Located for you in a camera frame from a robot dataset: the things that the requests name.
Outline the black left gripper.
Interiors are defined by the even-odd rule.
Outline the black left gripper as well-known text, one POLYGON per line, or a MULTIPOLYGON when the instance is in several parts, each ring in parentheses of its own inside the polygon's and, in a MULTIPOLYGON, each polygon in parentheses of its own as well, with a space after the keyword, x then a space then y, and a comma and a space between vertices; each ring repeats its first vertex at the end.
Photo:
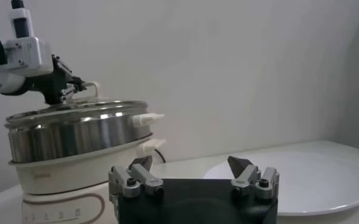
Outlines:
POLYGON ((32 83, 30 91, 42 93, 48 105, 56 105, 72 98, 75 91, 84 91, 84 81, 72 76, 72 70, 61 61, 58 55, 52 54, 53 71, 50 74, 29 78, 32 83))

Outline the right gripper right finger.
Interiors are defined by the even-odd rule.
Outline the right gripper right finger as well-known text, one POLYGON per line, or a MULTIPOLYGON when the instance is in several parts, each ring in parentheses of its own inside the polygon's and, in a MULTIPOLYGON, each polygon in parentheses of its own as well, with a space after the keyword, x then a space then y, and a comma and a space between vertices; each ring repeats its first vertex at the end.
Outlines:
POLYGON ((231 180, 232 197, 239 199, 254 194, 261 200, 272 200, 279 194, 279 173, 267 167, 264 172, 248 159, 229 156, 227 159, 234 179, 231 180))

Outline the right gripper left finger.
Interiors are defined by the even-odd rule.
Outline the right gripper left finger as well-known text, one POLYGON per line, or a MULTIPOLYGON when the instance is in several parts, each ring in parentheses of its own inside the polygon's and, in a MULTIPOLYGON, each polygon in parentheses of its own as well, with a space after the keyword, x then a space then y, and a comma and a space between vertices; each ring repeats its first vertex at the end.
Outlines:
POLYGON ((164 182, 149 172, 152 162, 152 156, 144 156, 134 159, 128 167, 113 166, 108 173, 109 195, 137 198, 144 189, 146 195, 162 198, 164 182))

